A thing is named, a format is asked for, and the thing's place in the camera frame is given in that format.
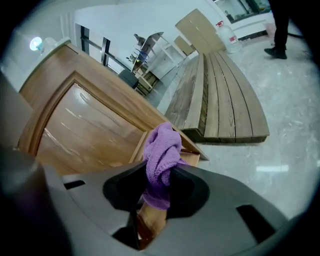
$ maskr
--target glass window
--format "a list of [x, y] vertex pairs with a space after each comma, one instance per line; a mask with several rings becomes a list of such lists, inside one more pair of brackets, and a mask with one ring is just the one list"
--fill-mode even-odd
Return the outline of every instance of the glass window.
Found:
[[224, 12], [231, 23], [245, 19], [254, 14], [246, 1], [216, 0], [215, 3]]
[[89, 44], [89, 55], [99, 63], [101, 63], [101, 53], [101, 50]]
[[90, 29], [89, 40], [91, 42], [94, 42], [97, 46], [102, 47], [102, 42], [104, 41], [104, 37], [103, 35], [96, 33], [92, 29]]
[[270, 4], [268, 0], [254, 0], [257, 4], [259, 12], [268, 12], [270, 11]]
[[116, 63], [112, 58], [109, 58], [108, 60], [108, 68], [111, 68], [117, 74], [124, 70], [124, 68], [118, 63]]
[[231, 23], [270, 11], [268, 0], [213, 0]]

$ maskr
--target wooden bench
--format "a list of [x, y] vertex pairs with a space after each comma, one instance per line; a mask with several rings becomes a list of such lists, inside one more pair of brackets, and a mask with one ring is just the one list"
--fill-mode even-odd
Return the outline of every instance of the wooden bench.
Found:
[[190, 61], [165, 116], [194, 142], [259, 143], [269, 135], [256, 93], [223, 51]]

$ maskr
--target tile floor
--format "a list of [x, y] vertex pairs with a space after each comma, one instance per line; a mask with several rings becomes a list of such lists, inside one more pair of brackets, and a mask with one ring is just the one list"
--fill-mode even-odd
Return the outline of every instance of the tile floor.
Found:
[[[210, 161], [198, 167], [235, 178], [278, 207], [289, 219], [303, 212], [319, 181], [320, 82], [308, 48], [289, 37], [287, 60], [264, 51], [268, 37], [242, 43], [231, 54], [255, 90], [270, 129], [265, 142], [244, 145], [199, 143]], [[163, 91], [157, 108], [165, 113], [177, 88], [184, 64]]]

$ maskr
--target wooden board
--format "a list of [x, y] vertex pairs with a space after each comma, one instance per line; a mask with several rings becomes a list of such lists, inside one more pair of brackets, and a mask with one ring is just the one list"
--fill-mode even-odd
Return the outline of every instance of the wooden board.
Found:
[[189, 152], [180, 152], [180, 157], [188, 163], [190, 166], [197, 167], [199, 162], [199, 154], [193, 154]]
[[189, 40], [191, 44], [193, 44], [199, 53], [211, 52], [212, 49], [205, 40], [204, 36], [186, 17], [180, 20], [175, 27], [180, 30], [180, 32]]
[[141, 139], [133, 152], [129, 163], [134, 163], [143, 160], [144, 158], [144, 150], [145, 150], [145, 143], [147, 138], [149, 137], [151, 131], [145, 131], [141, 136]]
[[182, 76], [180, 83], [179, 83], [179, 85], [173, 95], [173, 98], [170, 102], [170, 105], [165, 112], [165, 117], [167, 117], [169, 119], [169, 121], [172, 124], [174, 124], [175, 126], [177, 126], [176, 120], [179, 117], [181, 105], [182, 105], [184, 97], [185, 97], [185, 92], [186, 92], [185, 86], [190, 79], [190, 75], [191, 75], [193, 66], [194, 66], [194, 60], [190, 61], [187, 64], [185, 72], [183, 73], [183, 76]]
[[[51, 114], [75, 82], [98, 102], [142, 132], [168, 122], [167, 118], [119, 77], [69, 44], [52, 53], [31, 74], [20, 90], [34, 110], [20, 137], [21, 151], [34, 156], [37, 154]], [[174, 125], [172, 127], [179, 132], [185, 148], [200, 153], [203, 159], [208, 159], [183, 132]]]
[[183, 129], [198, 129], [204, 93], [204, 55], [199, 54], [198, 68], [190, 108]]
[[198, 70], [199, 58], [195, 57], [192, 64], [192, 71], [188, 81], [186, 81], [182, 87], [180, 94], [183, 94], [182, 103], [179, 110], [179, 115], [175, 121], [175, 126], [179, 130], [182, 130], [185, 126], [187, 115], [191, 106], [192, 95], [195, 88], [196, 75]]
[[230, 68], [243, 94], [251, 121], [251, 142], [263, 142], [270, 132], [265, 113], [254, 89], [237, 65], [224, 52], [218, 51], [218, 53]]
[[205, 122], [204, 137], [208, 142], [218, 143], [219, 131], [219, 102], [215, 71], [212, 66], [210, 55], [206, 54], [208, 70], [208, 108]]
[[235, 119], [228, 86], [216, 56], [209, 54], [213, 66], [219, 102], [218, 137], [222, 143], [235, 143]]
[[180, 35], [177, 36], [174, 43], [187, 56], [195, 51]]
[[214, 51], [213, 54], [220, 65], [230, 94], [234, 115], [235, 142], [249, 143], [252, 137], [252, 128], [247, 105], [242, 91], [233, 73], [227, 66], [226, 62], [222, 59], [220, 54], [218, 54], [216, 51]]
[[216, 34], [217, 31], [215, 27], [198, 9], [194, 9], [185, 18], [189, 19], [197, 30], [200, 31], [205, 42], [210, 46], [211, 51], [224, 51], [226, 49], [219, 36]]
[[36, 159], [61, 176], [104, 171], [130, 163], [143, 135], [73, 84], [45, 126]]

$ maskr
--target black shoe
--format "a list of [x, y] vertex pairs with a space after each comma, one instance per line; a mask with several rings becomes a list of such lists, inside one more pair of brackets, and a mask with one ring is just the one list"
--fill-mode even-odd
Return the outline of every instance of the black shoe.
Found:
[[266, 49], [264, 49], [264, 51], [267, 54], [271, 55], [272, 57], [275, 57], [278, 59], [283, 59], [283, 60], [287, 59], [286, 51], [283, 49], [273, 47], [273, 48], [266, 48]]

